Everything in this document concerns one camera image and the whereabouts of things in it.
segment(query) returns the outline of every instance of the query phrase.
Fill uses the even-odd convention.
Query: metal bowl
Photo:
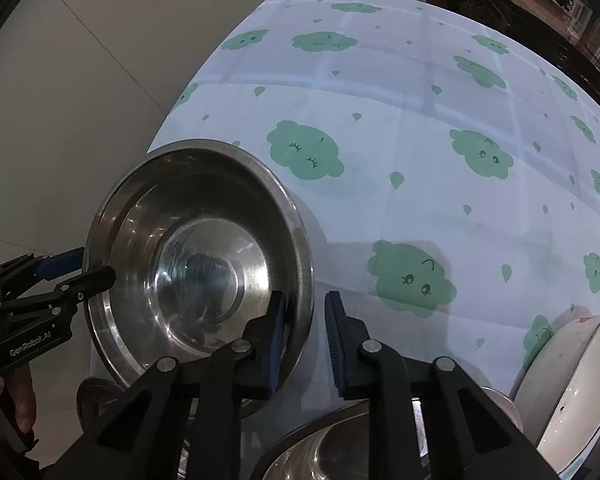
[[[85,314],[123,386],[162,356],[205,358],[239,338],[272,290],[288,299],[281,384],[301,354],[314,305],[304,226],[280,181],[240,148],[195,139],[151,152],[95,216],[83,268],[95,262],[117,280]]]

